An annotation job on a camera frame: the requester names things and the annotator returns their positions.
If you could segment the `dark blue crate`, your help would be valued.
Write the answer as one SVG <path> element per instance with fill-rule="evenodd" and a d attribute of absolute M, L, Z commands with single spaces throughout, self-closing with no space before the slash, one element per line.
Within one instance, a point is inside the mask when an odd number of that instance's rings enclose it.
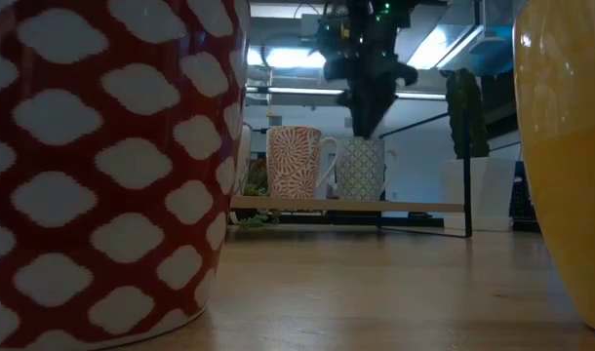
<path fill-rule="evenodd" d="M 523 161 L 515 162 L 509 214 L 512 218 L 512 228 L 514 231 L 541 232 L 530 195 Z"/>

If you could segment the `white plant pot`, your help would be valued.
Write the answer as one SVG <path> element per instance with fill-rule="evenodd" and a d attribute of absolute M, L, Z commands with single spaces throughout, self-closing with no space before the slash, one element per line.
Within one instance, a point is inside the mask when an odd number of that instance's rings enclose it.
<path fill-rule="evenodd" d="M 495 157 L 471 158 L 470 162 L 472 228 L 475 231 L 509 231 L 516 162 Z M 463 185 L 463 160 L 444 162 L 441 171 L 444 200 L 462 204 Z"/>

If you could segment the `long ceiling light strip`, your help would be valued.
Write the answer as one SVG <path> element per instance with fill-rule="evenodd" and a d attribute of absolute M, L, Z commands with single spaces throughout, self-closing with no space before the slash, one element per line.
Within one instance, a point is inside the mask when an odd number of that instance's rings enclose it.
<path fill-rule="evenodd" d="M 342 90 L 336 89 L 313 89 L 313 88 L 284 88 L 284 87 L 247 87 L 248 94 L 261 95 L 303 95 L 303 96 L 337 96 Z M 398 99 L 414 100 L 445 100 L 444 94 L 416 93 L 416 92 L 397 92 L 395 96 Z"/>

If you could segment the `green cactus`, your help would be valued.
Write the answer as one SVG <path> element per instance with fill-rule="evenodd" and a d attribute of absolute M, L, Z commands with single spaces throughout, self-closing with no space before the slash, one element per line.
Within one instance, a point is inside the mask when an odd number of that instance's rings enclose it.
<path fill-rule="evenodd" d="M 458 159 L 463 158 L 463 117 L 469 117 L 470 155 L 488 157 L 490 147 L 484 118 L 482 94 L 476 77 L 468 69 L 452 71 L 446 82 L 446 101 L 450 116 L 451 137 Z"/>

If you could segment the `yellow mug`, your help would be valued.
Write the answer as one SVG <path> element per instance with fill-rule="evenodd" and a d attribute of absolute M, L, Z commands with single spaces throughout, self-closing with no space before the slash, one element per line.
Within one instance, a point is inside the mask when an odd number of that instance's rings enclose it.
<path fill-rule="evenodd" d="M 513 47 L 535 214 L 568 295 L 595 330 L 595 0 L 526 0 Z"/>

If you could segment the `bright ceiling light panel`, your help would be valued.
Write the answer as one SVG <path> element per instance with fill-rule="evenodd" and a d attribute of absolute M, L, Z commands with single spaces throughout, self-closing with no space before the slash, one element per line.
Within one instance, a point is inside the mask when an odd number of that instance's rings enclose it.
<path fill-rule="evenodd" d="M 326 62 L 319 52 L 303 48 L 271 48 L 264 56 L 267 64 L 274 68 L 322 68 Z"/>

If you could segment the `wooden shelf with black frame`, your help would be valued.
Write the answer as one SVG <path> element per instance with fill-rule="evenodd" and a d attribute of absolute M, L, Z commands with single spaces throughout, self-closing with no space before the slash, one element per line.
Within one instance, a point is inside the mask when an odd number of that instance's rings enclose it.
<path fill-rule="evenodd" d="M 270 197 L 235 196 L 231 200 L 231 209 L 276 209 L 276 210 L 315 210 L 345 212 L 434 212 L 442 214 L 464 214 L 462 235 L 443 234 L 443 237 L 470 239 L 472 227 L 472 192 L 471 192 L 471 152 L 469 118 L 462 118 L 463 132 L 463 203 L 413 203 L 388 201 L 353 201 L 319 199 L 277 199 Z"/>

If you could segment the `green artificial trailing plant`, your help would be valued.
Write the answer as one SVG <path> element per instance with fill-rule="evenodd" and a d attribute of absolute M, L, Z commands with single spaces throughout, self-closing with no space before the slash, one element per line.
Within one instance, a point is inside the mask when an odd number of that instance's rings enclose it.
<path fill-rule="evenodd" d="M 265 159 L 252 160 L 248 169 L 243 196 L 269 197 L 267 163 Z M 278 224 L 278 210 L 238 209 L 234 211 L 234 222 L 241 228 L 259 228 L 267 224 Z"/>

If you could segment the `red mug with white diamonds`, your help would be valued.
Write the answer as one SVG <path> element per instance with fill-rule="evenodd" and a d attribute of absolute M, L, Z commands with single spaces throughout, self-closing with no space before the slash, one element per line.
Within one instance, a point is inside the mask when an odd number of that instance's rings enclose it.
<path fill-rule="evenodd" d="M 249 0 L 0 0 L 0 351 L 88 351 L 209 302 Z"/>

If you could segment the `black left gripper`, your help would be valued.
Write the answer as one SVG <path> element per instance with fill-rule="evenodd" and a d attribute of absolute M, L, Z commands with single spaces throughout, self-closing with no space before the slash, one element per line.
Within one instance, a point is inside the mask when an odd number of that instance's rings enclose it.
<path fill-rule="evenodd" d="M 323 75 L 327 81 L 347 82 L 356 137 L 374 134 L 396 101 L 398 80 L 407 86 L 418 80 L 417 70 L 395 54 L 400 28 L 393 19 L 320 20 L 316 49 L 325 58 Z M 372 101 L 371 116 L 368 101 Z"/>

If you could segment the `grey diamond pattern mug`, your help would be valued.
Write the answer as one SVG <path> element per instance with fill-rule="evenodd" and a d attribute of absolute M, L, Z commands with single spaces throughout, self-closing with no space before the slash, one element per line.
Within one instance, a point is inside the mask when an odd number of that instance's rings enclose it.
<path fill-rule="evenodd" d="M 397 153 L 385 148 L 383 139 L 349 137 L 340 140 L 340 152 L 336 165 L 337 195 L 341 200 L 380 200 L 381 194 L 393 178 L 385 176 L 385 156 Z"/>

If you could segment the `orange floral pattern mug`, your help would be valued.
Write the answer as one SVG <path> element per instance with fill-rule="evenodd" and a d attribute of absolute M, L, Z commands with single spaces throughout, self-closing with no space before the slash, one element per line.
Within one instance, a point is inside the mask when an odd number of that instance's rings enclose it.
<path fill-rule="evenodd" d="M 332 136 L 323 137 L 312 127 L 276 126 L 267 131 L 266 161 L 269 193 L 272 198 L 314 199 L 317 189 L 335 167 L 339 147 Z M 322 149 L 336 148 L 337 155 L 321 173 Z"/>

